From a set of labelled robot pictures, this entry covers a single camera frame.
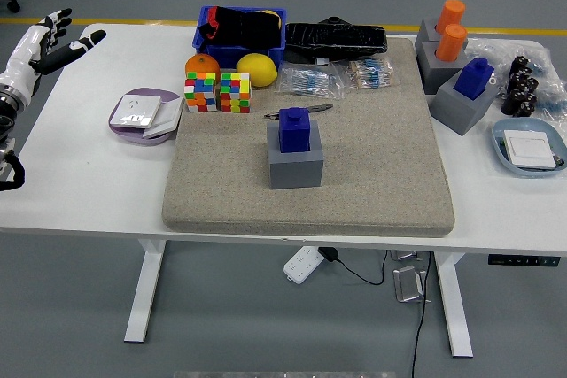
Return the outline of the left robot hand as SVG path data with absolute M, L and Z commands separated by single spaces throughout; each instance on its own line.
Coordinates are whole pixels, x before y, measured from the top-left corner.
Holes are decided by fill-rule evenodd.
M 15 96 L 23 107 L 31 103 L 43 75 L 73 63 L 106 37 L 106 31 L 97 30 L 56 49 L 58 39 L 72 22 L 71 13 L 70 8 L 59 10 L 31 26 L 10 55 L 1 74 L 1 90 Z

